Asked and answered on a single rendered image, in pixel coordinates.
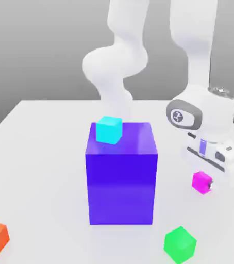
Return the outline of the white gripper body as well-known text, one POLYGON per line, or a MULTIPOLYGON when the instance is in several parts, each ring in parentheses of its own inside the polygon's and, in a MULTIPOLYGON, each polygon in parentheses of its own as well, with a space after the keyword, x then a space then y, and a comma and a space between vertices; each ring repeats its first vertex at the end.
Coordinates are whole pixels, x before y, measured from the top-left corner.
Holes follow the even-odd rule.
POLYGON ((200 143, 187 146, 187 150, 220 170, 227 177, 234 175, 234 143, 200 143))

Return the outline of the small magenta cube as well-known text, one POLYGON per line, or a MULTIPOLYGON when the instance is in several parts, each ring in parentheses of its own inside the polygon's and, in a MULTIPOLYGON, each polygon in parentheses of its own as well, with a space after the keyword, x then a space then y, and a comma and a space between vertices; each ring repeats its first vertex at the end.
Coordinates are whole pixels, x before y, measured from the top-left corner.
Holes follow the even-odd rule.
POLYGON ((212 182, 213 179, 203 171, 193 174, 192 187, 201 194, 206 194, 211 191, 212 182))

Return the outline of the small green cube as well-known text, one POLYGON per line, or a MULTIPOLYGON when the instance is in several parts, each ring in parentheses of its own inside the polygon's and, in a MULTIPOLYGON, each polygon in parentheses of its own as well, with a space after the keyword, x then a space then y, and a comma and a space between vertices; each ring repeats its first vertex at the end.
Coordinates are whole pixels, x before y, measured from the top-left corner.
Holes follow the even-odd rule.
POLYGON ((176 264, 182 264, 194 255, 196 244, 197 240, 180 226, 165 235, 163 249, 176 264))

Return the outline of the small cyan cube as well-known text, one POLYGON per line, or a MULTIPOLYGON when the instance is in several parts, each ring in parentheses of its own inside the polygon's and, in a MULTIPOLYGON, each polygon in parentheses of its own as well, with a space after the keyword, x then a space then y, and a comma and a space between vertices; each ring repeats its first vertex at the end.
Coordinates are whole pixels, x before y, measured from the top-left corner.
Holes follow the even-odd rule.
POLYGON ((117 144, 123 134, 121 118, 104 116, 96 123, 96 140, 102 143, 117 144))

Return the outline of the large purple box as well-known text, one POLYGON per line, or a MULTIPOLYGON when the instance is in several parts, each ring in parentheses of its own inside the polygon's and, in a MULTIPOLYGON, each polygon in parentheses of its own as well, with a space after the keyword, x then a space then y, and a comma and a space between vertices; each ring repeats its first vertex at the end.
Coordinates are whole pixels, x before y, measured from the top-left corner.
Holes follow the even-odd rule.
POLYGON ((158 151, 149 123, 123 123, 117 144, 96 140, 91 124, 85 159, 91 225, 151 225, 158 151))

